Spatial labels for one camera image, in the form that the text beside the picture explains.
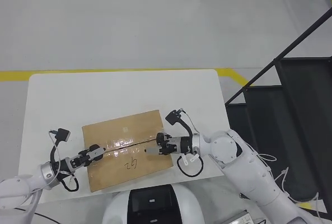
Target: floor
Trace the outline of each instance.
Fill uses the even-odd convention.
[[[230,67],[249,80],[330,5],[326,0],[5,0],[0,1],[0,71]],[[289,55],[332,55],[332,18]],[[240,88],[229,77],[219,81],[225,101]],[[276,85],[279,79],[271,70],[255,84]],[[0,82],[0,178],[17,175],[27,86]],[[206,223],[242,209],[253,219],[263,216],[251,202],[238,200],[223,177],[185,185],[199,199]],[[109,199],[45,203],[38,212],[61,223],[101,223]],[[50,222],[35,217],[34,223]]]

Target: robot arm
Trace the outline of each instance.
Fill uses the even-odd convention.
[[[50,161],[39,165],[34,175],[20,175],[14,178],[0,181],[0,210],[12,209],[24,204],[29,198],[31,202],[24,213],[17,215],[0,215],[0,224],[4,223],[31,223],[36,206],[43,190],[51,190],[62,183],[70,191],[78,190],[78,182],[75,178],[76,188],[70,190],[64,182],[68,176],[74,176],[75,171],[83,166],[90,165],[93,161],[102,159],[104,148],[93,145],[87,150],[83,150],[78,155],[55,161],[54,154],[60,142],[66,142],[70,132],[65,129],[52,130],[55,134],[56,142],[50,153]]]
[[[172,111],[166,120],[171,125],[179,122],[185,126],[183,121],[180,122],[181,112],[185,113],[183,109]],[[210,155],[239,192],[256,203],[271,223],[321,223],[320,219],[297,207],[288,198],[275,183],[270,167],[234,130],[216,132],[210,139],[199,133],[190,133],[188,137],[159,133],[157,145],[146,149],[146,152]]]

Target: white table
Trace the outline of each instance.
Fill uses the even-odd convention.
[[[217,72],[212,69],[183,71],[101,72],[69,74],[36,74],[29,80],[19,174],[32,174],[38,164],[49,161],[52,143],[48,130],[71,131],[67,143],[59,145],[61,158],[83,150],[81,127],[150,110],[160,110],[165,131],[184,136],[181,125],[171,126],[164,118],[174,109],[183,108],[195,126],[204,134],[229,129],[226,109]],[[214,162],[204,158],[204,170],[196,178],[183,175],[174,166],[91,193],[87,169],[77,170],[78,192],[69,193],[62,185],[45,191],[40,203],[119,192],[148,186],[178,183],[223,175]],[[187,172],[196,173],[195,162]]]

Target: cardboard sheet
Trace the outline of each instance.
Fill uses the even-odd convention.
[[[98,144],[107,151],[88,168],[91,192],[172,167],[170,155],[148,155],[163,124],[158,110],[82,127],[85,148]]]

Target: staircase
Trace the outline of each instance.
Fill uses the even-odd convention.
[[[312,199],[317,192],[332,220],[332,56],[284,58],[332,16],[332,8],[284,52],[226,102],[231,129],[259,153],[274,177],[289,167],[284,189],[295,200]],[[272,66],[281,85],[252,86]],[[239,94],[245,103],[232,104]],[[281,188],[282,177],[277,184]]]

